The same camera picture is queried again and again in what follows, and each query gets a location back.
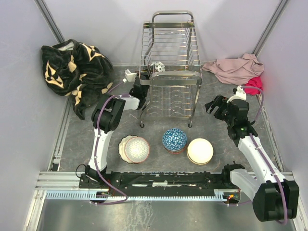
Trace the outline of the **red patterned bowl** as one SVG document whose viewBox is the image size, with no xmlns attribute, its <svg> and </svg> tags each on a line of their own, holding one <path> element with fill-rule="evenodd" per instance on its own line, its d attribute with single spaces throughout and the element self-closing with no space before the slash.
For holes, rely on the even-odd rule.
<svg viewBox="0 0 308 231">
<path fill-rule="evenodd" d="M 148 65 L 148 69 L 154 72 L 165 72 L 165 65 L 162 62 L 152 62 Z"/>
</svg>

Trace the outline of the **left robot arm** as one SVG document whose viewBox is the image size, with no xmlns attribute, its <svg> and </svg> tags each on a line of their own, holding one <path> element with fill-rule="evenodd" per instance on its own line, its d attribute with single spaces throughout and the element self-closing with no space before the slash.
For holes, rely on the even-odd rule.
<svg viewBox="0 0 308 231">
<path fill-rule="evenodd" d="M 127 110 L 140 110 L 146 102 L 149 85 L 141 84 L 150 77 L 142 74 L 135 77 L 132 89 L 128 94 L 112 95 L 107 93 L 99 99 L 91 116 L 94 127 L 94 142 L 85 175 L 90 183 L 100 188 L 106 184 L 104 172 L 107 167 L 107 154 L 111 136 L 118 127 L 122 114 Z"/>
</svg>

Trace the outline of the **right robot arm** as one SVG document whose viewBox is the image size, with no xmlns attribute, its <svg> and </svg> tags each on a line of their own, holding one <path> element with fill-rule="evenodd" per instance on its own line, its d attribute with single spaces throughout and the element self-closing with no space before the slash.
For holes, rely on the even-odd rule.
<svg viewBox="0 0 308 231">
<path fill-rule="evenodd" d="M 226 122 L 228 136 L 244 154 L 253 169 L 254 176 L 242 167 L 221 175 L 226 188 L 236 185 L 252 201 L 253 211 L 261 222 L 277 221 L 286 224 L 297 216 L 299 186 L 295 180 L 287 180 L 275 167 L 264 150 L 253 124 L 248 119 L 249 103 L 239 97 L 218 95 L 205 104 L 208 114 Z"/>
</svg>

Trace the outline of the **plain white bowl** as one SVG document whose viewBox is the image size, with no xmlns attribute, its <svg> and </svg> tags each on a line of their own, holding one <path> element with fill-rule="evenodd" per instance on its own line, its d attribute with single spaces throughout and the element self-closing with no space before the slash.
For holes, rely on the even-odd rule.
<svg viewBox="0 0 308 231">
<path fill-rule="evenodd" d="M 214 149 L 212 144 L 203 138 L 197 138 L 192 140 L 187 147 L 187 155 L 212 155 Z"/>
</svg>

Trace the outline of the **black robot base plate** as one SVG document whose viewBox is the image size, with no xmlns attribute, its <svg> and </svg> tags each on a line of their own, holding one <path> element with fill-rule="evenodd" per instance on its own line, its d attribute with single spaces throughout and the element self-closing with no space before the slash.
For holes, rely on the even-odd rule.
<svg viewBox="0 0 308 231">
<path fill-rule="evenodd" d="M 79 188 L 102 191 L 111 196 L 187 196 L 213 195 L 216 190 L 240 189 L 223 174 L 209 172 L 111 172 L 105 180 L 95 181 L 85 173 L 79 177 Z"/>
</svg>

